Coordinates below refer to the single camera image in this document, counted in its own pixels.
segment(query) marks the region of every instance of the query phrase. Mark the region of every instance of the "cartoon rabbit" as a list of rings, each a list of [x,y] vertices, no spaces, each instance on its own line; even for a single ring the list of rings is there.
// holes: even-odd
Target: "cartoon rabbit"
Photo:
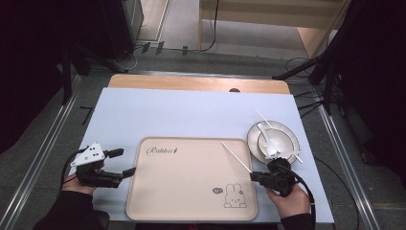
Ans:
[[[224,208],[246,208],[245,196],[240,184],[228,184],[226,188]]]

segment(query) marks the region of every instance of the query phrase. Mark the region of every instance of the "black sleeve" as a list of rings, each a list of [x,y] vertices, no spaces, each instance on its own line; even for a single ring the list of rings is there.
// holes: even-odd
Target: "black sleeve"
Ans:
[[[92,200],[91,195],[61,191],[49,213],[35,225],[34,230],[104,229],[93,211]]]
[[[299,214],[281,219],[286,230],[313,230],[310,214]]]

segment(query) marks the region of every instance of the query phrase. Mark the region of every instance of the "black tape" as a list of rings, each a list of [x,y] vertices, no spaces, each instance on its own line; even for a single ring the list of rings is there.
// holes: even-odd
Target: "black tape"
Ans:
[[[158,49],[156,49],[156,55],[159,55],[162,53],[162,48],[164,48],[164,41],[161,41],[158,43]]]
[[[147,44],[144,45],[143,51],[141,52],[141,54],[148,52],[148,49],[149,49],[149,45],[150,45],[150,44],[151,44],[151,43],[149,42],[149,43],[147,43]]]
[[[183,46],[182,56],[186,56],[188,54],[188,46]]]

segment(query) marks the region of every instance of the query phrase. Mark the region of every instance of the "person's left hand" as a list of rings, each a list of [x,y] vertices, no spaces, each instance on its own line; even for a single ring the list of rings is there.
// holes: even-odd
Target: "person's left hand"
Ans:
[[[97,187],[89,187],[89,186],[81,185],[79,183],[79,180],[76,177],[75,173],[66,177],[65,181],[68,181],[68,182],[66,182],[62,185],[61,191],[72,191],[72,192],[92,195],[93,192],[95,192],[95,190],[97,189]]]

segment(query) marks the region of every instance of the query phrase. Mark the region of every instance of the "white tabletop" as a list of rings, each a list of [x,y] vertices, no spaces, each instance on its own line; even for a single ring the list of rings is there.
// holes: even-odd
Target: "white tabletop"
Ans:
[[[296,161],[292,170],[314,195],[316,221],[334,222],[292,95],[104,88],[80,148],[99,142],[104,150],[124,149],[122,156],[104,162],[105,171],[120,173],[134,167],[138,145],[148,136],[246,140],[250,127],[262,121],[256,109],[267,120],[282,123],[296,134],[304,163]],[[252,167],[267,172],[254,156]],[[96,190],[95,209],[107,212],[111,220],[131,220],[125,212],[130,181],[123,180],[118,189]],[[280,222],[276,207],[258,183],[256,191],[259,210],[251,221]]]

